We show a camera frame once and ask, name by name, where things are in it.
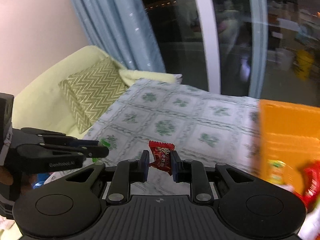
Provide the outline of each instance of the door frame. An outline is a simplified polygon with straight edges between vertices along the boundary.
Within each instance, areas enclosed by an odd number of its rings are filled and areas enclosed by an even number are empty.
[[[267,0],[250,0],[252,22],[252,62],[249,97],[260,98],[268,53]]]
[[[216,15],[212,0],[196,0],[203,38],[209,92],[220,94],[220,53]]]

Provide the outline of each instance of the floral bedsheet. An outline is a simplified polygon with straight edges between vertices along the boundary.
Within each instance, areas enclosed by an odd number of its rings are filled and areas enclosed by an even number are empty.
[[[182,160],[205,166],[231,164],[252,174],[259,172],[258,100],[215,95],[188,85],[138,80],[91,127],[84,139],[110,144],[106,158],[87,159],[114,166],[138,159],[149,140],[173,143]],[[49,181],[71,171],[56,172]],[[175,183],[153,167],[146,183],[134,183],[132,194],[189,194],[189,185]]]

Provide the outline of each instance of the glass door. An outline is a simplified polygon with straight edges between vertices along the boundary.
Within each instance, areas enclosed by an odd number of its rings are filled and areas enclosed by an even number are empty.
[[[266,61],[266,2],[212,0],[220,51],[221,94],[259,97]]]
[[[183,84],[220,93],[220,68],[212,0],[142,0],[167,73]]]
[[[168,73],[183,83],[258,98],[264,78],[266,0],[142,0]]]
[[[320,106],[319,0],[267,0],[268,56],[261,98]]]

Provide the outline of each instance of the screw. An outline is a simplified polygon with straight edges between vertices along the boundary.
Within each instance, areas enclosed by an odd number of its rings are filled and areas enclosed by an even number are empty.
[[[124,196],[120,193],[113,193],[108,196],[108,199],[111,201],[121,201],[124,199]]]
[[[199,201],[209,201],[211,196],[207,193],[200,193],[196,196],[196,199]]]

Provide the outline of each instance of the orange box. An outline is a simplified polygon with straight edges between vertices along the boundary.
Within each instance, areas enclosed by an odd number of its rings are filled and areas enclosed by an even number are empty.
[[[284,184],[304,191],[303,169],[320,160],[320,108],[270,100],[260,101],[261,173],[268,180],[268,160],[279,160]]]

